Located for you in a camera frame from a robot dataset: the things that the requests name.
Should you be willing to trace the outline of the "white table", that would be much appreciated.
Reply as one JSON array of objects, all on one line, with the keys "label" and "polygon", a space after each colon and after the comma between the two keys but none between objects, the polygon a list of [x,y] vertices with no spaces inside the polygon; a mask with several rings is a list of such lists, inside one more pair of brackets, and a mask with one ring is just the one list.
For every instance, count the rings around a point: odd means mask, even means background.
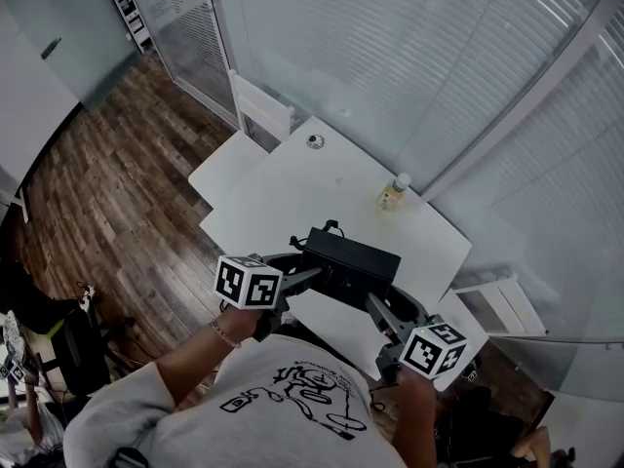
[{"label": "white table", "polygon": [[[325,146],[309,148],[321,135]],[[393,284],[428,313],[470,251],[470,242],[412,191],[384,211],[379,195],[392,174],[317,118],[310,118],[274,149],[227,200],[203,220],[221,255],[264,257],[292,251],[290,238],[305,238],[330,219],[346,238],[401,258]]]}]

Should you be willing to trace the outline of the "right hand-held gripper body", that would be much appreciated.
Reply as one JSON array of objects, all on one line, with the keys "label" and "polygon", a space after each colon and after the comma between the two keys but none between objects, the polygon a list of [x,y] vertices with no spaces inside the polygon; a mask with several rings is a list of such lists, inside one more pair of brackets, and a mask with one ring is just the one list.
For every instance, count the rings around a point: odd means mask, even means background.
[{"label": "right hand-held gripper body", "polygon": [[399,323],[392,329],[389,339],[376,358],[377,368],[386,384],[396,382],[401,368],[430,380],[458,371],[460,359],[470,348],[468,338],[446,322],[425,326]]}]

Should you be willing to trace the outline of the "frosted glass door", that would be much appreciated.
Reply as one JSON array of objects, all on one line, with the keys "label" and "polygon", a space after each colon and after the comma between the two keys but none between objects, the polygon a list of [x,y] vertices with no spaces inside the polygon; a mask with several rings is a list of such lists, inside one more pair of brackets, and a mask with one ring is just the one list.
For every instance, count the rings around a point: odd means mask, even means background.
[{"label": "frosted glass door", "polygon": [[136,45],[112,0],[2,0],[40,57],[88,109],[97,110],[137,63]]}]

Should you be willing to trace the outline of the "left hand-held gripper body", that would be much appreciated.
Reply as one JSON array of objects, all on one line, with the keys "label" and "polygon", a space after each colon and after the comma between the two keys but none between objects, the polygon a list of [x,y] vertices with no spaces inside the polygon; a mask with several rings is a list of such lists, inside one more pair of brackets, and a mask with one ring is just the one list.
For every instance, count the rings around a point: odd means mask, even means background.
[{"label": "left hand-held gripper body", "polygon": [[221,255],[214,278],[214,293],[239,310],[262,310],[253,338],[262,341],[282,326],[288,310],[286,292],[291,279],[279,269],[250,256]]}]

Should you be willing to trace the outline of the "person's right forearm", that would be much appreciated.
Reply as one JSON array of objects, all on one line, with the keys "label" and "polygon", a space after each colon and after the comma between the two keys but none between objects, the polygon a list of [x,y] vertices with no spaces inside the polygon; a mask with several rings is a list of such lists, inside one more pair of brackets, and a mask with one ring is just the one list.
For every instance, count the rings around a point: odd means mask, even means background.
[{"label": "person's right forearm", "polygon": [[437,468],[434,424],[436,390],[433,382],[401,368],[397,374],[398,417],[392,446],[408,468]]}]

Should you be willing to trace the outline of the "black office chair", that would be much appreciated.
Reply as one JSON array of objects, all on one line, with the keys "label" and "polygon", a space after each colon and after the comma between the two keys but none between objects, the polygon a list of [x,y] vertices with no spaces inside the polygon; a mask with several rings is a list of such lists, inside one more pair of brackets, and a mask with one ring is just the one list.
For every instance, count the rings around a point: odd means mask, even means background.
[{"label": "black office chair", "polygon": [[53,388],[49,373],[59,371],[66,392],[87,396],[135,370],[113,351],[110,343],[126,336],[136,320],[132,317],[113,323],[99,320],[96,289],[82,283],[78,287],[84,290],[79,308],[70,312],[48,333],[54,358],[47,362],[41,357],[37,360],[47,389]]}]

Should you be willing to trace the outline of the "white chair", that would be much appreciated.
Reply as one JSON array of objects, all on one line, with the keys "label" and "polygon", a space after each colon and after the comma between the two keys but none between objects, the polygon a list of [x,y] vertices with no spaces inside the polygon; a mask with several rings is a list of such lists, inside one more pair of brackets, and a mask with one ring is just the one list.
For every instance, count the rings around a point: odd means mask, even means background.
[{"label": "white chair", "polygon": [[[500,322],[502,329],[485,329],[464,302],[469,297],[481,300],[485,309],[489,309]],[[434,381],[439,392],[445,391],[461,376],[492,336],[524,338],[548,334],[518,283],[516,274],[480,285],[449,289],[435,306],[433,313],[456,327],[468,339],[467,349],[460,357],[456,369]]]},{"label": "white chair", "polygon": [[284,141],[292,132],[295,110],[285,106],[234,69],[228,71],[238,130],[188,177],[193,189],[212,208],[227,200],[228,194],[268,156],[268,151],[248,134],[248,121]]}]

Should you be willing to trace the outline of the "clear bottle with white cap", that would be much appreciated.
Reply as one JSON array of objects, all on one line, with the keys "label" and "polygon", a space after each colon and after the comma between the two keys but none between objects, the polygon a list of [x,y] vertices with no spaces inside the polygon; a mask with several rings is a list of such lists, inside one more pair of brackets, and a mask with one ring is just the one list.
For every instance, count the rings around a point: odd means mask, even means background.
[{"label": "clear bottle with white cap", "polygon": [[411,178],[407,173],[396,175],[379,195],[377,205],[384,211],[394,210],[410,187]]}]

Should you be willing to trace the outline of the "white shelf unit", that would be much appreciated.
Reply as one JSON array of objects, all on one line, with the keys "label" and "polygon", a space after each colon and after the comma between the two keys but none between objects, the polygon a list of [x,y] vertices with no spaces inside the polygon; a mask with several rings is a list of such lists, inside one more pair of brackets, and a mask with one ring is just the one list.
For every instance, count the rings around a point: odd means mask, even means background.
[{"label": "white shelf unit", "polygon": [[135,0],[112,0],[124,25],[127,27],[127,39],[132,41],[143,54],[151,43],[151,35],[147,29]]}]

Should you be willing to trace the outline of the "grey printed t-shirt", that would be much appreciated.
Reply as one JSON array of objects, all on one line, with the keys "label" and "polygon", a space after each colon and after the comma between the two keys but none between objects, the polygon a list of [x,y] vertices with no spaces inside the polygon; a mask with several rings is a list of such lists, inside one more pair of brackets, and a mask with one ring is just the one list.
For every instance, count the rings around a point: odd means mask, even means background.
[{"label": "grey printed t-shirt", "polygon": [[105,468],[120,448],[149,468],[405,468],[362,376],[285,335],[233,351],[190,409],[176,409],[152,364],[96,393],[65,431],[66,466]]}]

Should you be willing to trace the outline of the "person's left forearm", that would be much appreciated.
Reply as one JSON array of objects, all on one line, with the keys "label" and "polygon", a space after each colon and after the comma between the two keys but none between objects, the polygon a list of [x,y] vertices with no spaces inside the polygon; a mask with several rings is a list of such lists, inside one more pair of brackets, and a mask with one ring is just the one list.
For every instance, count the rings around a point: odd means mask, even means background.
[{"label": "person's left forearm", "polygon": [[158,372],[176,406],[234,349],[253,336],[261,316],[261,310],[244,311],[228,306],[178,348],[156,360]]}]

